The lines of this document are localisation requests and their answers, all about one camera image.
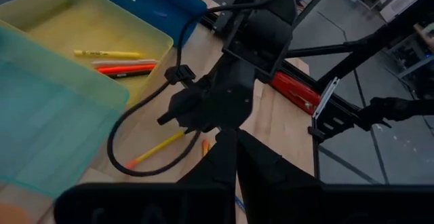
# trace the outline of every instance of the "concrete floor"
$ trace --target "concrete floor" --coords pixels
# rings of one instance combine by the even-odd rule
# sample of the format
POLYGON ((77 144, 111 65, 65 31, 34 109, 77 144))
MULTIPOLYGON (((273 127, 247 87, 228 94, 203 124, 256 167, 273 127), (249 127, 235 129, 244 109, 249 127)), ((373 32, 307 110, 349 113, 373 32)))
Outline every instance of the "concrete floor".
MULTIPOLYGON (((215 0, 219 3, 230 0, 215 0)), ((290 48, 307 48, 353 41, 373 33, 384 22, 349 0, 322 0, 294 31, 290 48)), ((321 77, 346 54, 306 57, 311 75, 321 77)), ((410 93, 383 66, 390 60, 381 53, 357 70, 363 98, 354 73, 339 83, 336 93, 362 107, 375 96, 411 99, 410 93)), ((434 183, 433 132, 422 117, 389 122, 391 129, 371 132, 353 128, 327 140, 320 147, 320 174, 326 183, 432 184, 434 183)))

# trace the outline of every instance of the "wooden tabletop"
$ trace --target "wooden tabletop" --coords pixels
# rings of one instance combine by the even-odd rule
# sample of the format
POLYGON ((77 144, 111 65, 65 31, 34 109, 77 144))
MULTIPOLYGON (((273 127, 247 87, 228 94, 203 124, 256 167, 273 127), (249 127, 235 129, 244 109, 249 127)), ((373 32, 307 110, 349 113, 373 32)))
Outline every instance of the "wooden tabletop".
MULTIPOLYGON (((208 7, 218 5, 212 0, 203 1, 208 4, 208 7)), ((182 50, 182 63, 188 64, 196 76, 201 77, 213 67, 222 54, 222 44, 223 41, 213 36, 210 30, 198 25, 182 50)), ((149 95, 165 81, 162 74, 168 67, 175 65, 175 59, 176 52, 173 49, 152 76, 153 82, 149 84, 143 97, 149 95)), ((289 62, 302 71, 309 72, 308 65, 300 59, 291 59, 289 62)), ((157 123, 157 118, 167 111, 170 97, 181 89, 183 87, 180 84, 168 87, 123 123, 115 138, 115 155, 122 164, 126 164, 183 130, 178 127, 175 120, 164 126, 157 123)), ((258 81, 255 83, 253 111, 241 128, 305 172, 313 174, 313 140, 307 133, 307 127, 310 125, 311 118, 304 111, 270 86, 258 81)), ((114 169, 106 156, 106 145, 103 145, 80 182, 176 182, 201 159, 202 140, 207 138, 213 145, 216 133, 217 130, 212 130, 202 134, 187 157, 167 172, 144 178, 127 176, 114 169)), ((168 164, 186 148, 192 136, 193 133, 190 133, 177 140, 139 164, 135 170, 154 170, 168 164)), ((238 187, 237 195, 241 197, 238 187)), ((22 207, 33 223, 54 223, 50 208, 52 200, 49 198, 7 185, 0 191, 0 202, 22 207)), ((246 223, 245 215, 238 208, 237 222, 246 223)))

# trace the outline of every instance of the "red clamp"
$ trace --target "red clamp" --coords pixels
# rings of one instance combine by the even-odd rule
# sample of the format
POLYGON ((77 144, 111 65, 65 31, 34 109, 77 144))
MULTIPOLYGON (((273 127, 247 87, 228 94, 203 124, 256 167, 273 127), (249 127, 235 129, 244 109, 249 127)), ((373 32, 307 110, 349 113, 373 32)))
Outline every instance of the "red clamp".
POLYGON ((271 85, 309 115, 313 114, 321 100, 312 89, 282 72, 276 73, 271 85))

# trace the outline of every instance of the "translucent plastic bin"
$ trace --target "translucent plastic bin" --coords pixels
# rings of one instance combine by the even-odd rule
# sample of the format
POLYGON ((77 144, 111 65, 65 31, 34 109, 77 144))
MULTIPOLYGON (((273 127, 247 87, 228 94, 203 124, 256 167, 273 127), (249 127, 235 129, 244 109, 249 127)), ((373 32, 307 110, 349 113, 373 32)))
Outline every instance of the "translucent plastic bin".
POLYGON ((186 30, 184 41, 178 43, 181 30, 192 17, 206 11, 202 0, 110 0, 142 20, 168 34, 176 47, 183 46, 194 31, 196 21, 186 30))
POLYGON ((0 25, 0 180, 56 197, 74 185, 128 100, 116 81, 0 25))
MULTIPOLYGON (((163 60, 173 45, 169 36, 109 0, 14 0, 0 5, 0 20, 90 69, 95 58, 75 57, 73 50, 140 52, 163 60)), ((129 106, 140 100, 154 73, 117 80, 130 91, 129 106)))

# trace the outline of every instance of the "wire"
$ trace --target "wire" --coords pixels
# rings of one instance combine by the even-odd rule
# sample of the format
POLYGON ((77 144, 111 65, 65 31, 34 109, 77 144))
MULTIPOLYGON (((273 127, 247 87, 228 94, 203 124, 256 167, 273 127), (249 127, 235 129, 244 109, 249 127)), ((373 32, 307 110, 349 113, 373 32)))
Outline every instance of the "wire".
MULTIPOLYGON (((211 14, 215 12, 221 12, 221 11, 227 11, 227 10, 248 10, 248 9, 259 9, 264 7, 266 4, 272 2, 273 0, 262 0, 257 3, 240 3, 235 5, 224 5, 224 6, 218 6, 218 7, 211 7, 204 11, 203 13, 197 14, 196 16, 192 17, 187 23, 183 26, 179 38, 178 43, 181 45, 181 43, 184 41, 184 36, 189 28, 190 24, 196 22, 200 17, 202 17, 205 14, 211 14)), ((170 79, 168 79, 160 88, 155 90, 151 95, 146 97, 144 100, 140 101, 138 104, 134 105, 130 109, 128 109, 121 117, 115 122, 113 125, 110 134, 107 139, 107 156, 110 160, 111 164, 120 172, 130 175, 130 176, 153 176, 156 174, 160 174, 162 172, 165 172, 166 170, 169 170, 173 166, 175 166, 178 162, 180 162, 182 159, 184 159, 191 149, 193 148, 194 144, 196 143, 197 139, 199 138, 200 132, 196 131, 194 137, 191 139, 190 144, 187 146, 187 148, 177 157, 174 159, 174 161, 170 162, 167 166, 163 166, 160 169, 152 170, 148 172, 138 172, 135 170, 130 170, 122 166, 115 157, 115 154, 113 152, 113 144, 115 140, 115 135, 123 121, 125 121, 132 113, 136 112, 139 108, 145 106, 148 102, 151 102, 152 99, 154 99, 156 96, 158 96, 162 91, 164 91, 169 85, 171 80, 173 80, 176 77, 176 74, 179 70, 179 67, 181 65, 181 58, 182 58, 182 48, 178 47, 176 50, 176 70, 173 72, 173 75, 170 79)))

